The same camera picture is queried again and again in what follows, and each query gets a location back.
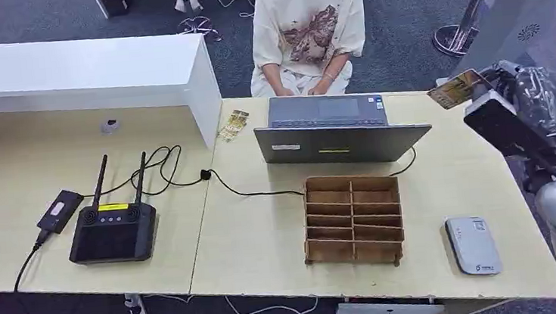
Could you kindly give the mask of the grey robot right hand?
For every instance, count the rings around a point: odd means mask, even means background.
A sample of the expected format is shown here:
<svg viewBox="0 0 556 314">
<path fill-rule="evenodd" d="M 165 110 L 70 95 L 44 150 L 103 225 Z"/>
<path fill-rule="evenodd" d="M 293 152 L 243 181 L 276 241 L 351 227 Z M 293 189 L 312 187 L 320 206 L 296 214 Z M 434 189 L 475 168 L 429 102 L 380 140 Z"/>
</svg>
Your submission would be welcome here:
<svg viewBox="0 0 556 314">
<path fill-rule="evenodd" d="M 480 75 L 505 100 L 518 117 L 543 135 L 556 138 L 556 77 L 545 67 L 524 66 L 500 60 Z"/>
</svg>

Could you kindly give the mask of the person's left hand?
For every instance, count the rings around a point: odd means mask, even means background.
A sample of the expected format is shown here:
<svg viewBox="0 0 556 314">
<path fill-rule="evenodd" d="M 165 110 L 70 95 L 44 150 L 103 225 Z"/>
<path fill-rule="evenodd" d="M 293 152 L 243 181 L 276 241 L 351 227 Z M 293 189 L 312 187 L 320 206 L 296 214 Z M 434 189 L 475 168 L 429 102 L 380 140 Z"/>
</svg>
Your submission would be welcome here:
<svg viewBox="0 0 556 314">
<path fill-rule="evenodd" d="M 326 95 L 332 82 L 332 79 L 328 76 L 321 78 L 318 83 L 314 85 L 314 87 L 308 90 L 307 95 Z"/>
</svg>

